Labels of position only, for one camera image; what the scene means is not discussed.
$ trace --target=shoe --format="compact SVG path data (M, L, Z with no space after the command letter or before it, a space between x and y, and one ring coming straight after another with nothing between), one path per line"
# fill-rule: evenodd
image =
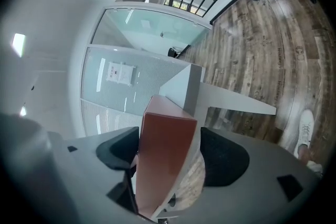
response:
M294 156L296 158L299 157L298 148L300 145L304 144L307 145L307 147L309 147L313 135L313 130L314 130L314 116L311 110L306 109L303 111L300 117L299 140L294 150Z

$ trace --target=red panel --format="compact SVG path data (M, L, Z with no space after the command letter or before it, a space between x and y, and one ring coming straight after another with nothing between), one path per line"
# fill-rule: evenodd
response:
M174 185L197 121L166 97L155 95L142 123L136 167L136 203L150 218Z

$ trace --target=window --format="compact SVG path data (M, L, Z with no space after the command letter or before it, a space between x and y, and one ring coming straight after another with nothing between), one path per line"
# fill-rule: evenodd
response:
M174 1L173 1L173 7L175 7L175 8L179 8L180 3L181 3L181 1L179 1L179 0L174 0ZM169 0L166 0L166 1L164 2L164 5L169 5ZM180 9L188 10L188 6L189 6L188 3L182 2L182 5L181 5ZM191 6L191 9L190 9L190 12L193 13L193 14L195 14L195 12L197 11L197 9L198 9L198 7L195 7L195 6L192 5L192 6ZM204 13L205 13L205 10L203 10L203 9L200 8L200 9L198 10L198 12L197 12L197 15L198 15L198 16L203 16Z

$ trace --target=ceiling light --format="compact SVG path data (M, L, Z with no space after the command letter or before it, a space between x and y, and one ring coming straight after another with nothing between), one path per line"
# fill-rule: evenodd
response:
M23 107L21 108L21 111L20 111L20 116L21 116L21 117L24 117L25 115L27 115L27 111L26 111L25 106L23 106Z
M19 55L19 57L22 56L22 50L23 50L23 44L25 42L25 35L22 34L15 34L12 47L15 50L16 54Z

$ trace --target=glass wall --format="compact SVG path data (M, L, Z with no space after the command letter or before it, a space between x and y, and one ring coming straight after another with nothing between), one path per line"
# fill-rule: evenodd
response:
M187 9L187 5L182 3L182 8ZM183 15L180 17L165 13L165 10L107 9L92 44L128 47L167 56L170 48L181 52L208 33L209 28L195 21L183 18Z

